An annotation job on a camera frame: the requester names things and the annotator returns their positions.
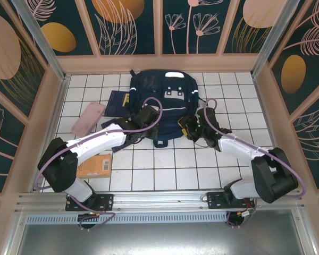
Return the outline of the grey metal sheet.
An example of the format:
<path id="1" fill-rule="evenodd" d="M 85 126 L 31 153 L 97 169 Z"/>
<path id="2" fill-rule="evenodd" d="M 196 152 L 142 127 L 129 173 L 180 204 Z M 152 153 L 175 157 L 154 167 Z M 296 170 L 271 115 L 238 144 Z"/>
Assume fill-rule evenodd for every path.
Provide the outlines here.
<path id="1" fill-rule="evenodd" d="M 18 255 L 304 255 L 293 230 L 266 233 L 224 223 L 29 225 Z"/>

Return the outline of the pink pencil case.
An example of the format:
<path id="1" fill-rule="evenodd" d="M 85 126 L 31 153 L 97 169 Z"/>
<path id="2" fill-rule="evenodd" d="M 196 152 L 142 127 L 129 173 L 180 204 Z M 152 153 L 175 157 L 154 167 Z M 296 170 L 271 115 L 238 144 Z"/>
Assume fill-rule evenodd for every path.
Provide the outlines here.
<path id="1" fill-rule="evenodd" d="M 104 105 L 91 102 L 75 122 L 71 132 L 80 138 L 87 136 L 94 129 L 104 112 Z"/>

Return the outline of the orange cardboard box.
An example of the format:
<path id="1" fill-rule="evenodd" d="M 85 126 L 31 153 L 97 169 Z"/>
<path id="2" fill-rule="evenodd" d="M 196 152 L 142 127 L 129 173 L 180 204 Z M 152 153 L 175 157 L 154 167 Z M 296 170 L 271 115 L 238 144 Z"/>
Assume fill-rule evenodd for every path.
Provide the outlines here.
<path id="1" fill-rule="evenodd" d="M 95 155 L 77 167 L 77 177 L 81 179 L 108 178 L 111 176 L 112 155 Z"/>

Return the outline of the navy blue backpack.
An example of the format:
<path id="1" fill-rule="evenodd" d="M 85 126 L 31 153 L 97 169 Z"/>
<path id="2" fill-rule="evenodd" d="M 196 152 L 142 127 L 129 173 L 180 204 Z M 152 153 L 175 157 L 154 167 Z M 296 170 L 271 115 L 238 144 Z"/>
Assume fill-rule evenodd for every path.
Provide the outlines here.
<path id="1" fill-rule="evenodd" d="M 149 97 L 161 102 L 163 114 L 159 121 L 154 146 L 164 148 L 168 141 L 183 136 L 178 120 L 194 116 L 199 106 L 196 80 L 182 71 L 151 69 L 138 74 L 130 71 L 128 116 L 137 114 Z"/>

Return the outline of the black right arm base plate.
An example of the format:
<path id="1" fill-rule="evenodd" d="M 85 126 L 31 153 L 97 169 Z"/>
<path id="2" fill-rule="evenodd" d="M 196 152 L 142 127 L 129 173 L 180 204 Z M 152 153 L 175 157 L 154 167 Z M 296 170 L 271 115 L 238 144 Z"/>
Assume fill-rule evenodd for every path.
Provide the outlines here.
<path id="1" fill-rule="evenodd" d="M 249 198 L 237 199 L 227 192 L 208 192 L 207 203 L 209 209 L 246 209 L 254 208 L 254 200 Z"/>

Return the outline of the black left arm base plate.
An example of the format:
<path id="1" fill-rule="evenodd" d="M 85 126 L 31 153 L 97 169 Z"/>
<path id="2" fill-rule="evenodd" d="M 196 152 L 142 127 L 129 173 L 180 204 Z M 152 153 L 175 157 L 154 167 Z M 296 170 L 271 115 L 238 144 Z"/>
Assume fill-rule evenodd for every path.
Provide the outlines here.
<path id="1" fill-rule="evenodd" d="M 111 211 L 113 203 L 113 194 L 93 194 L 84 202 L 76 202 L 67 195 L 65 211 Z"/>

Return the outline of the aluminium mounting rail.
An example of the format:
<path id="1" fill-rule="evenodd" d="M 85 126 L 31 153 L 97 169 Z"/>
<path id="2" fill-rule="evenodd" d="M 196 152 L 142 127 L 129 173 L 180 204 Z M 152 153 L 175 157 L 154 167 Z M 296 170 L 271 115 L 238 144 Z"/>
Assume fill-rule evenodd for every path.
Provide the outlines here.
<path id="1" fill-rule="evenodd" d="M 113 192 L 115 213 L 176 213 L 208 211 L 207 190 Z M 22 193 L 16 214 L 65 213 L 64 193 Z"/>

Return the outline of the aluminium corner post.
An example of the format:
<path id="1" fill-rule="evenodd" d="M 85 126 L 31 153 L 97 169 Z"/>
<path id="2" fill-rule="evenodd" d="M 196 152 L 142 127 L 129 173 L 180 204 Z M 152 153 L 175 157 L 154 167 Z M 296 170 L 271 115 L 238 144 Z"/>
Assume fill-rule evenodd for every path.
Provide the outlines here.
<path id="1" fill-rule="evenodd" d="M 25 23 L 31 35 L 34 37 L 37 45 L 40 47 L 41 51 L 43 52 L 43 55 L 48 60 L 48 63 L 54 70 L 56 76 L 61 81 L 68 79 L 69 76 L 62 69 L 53 49 L 49 45 L 38 22 L 30 12 L 28 4 L 25 2 L 25 0 L 11 0 L 11 2 L 13 3 L 17 12 L 21 15 L 22 21 Z"/>
<path id="2" fill-rule="evenodd" d="M 256 61 L 251 70 L 251 76 L 253 80 L 256 80 L 260 74 L 262 68 L 267 62 L 267 59 L 271 52 L 273 51 L 275 45 L 278 43 L 281 35 L 283 34 L 285 28 L 287 27 L 291 17 L 295 13 L 300 0 L 287 0 L 284 4 L 277 20 L 272 26 L 266 40 L 263 43 L 262 48 L 259 51 L 259 54 L 256 58 Z"/>

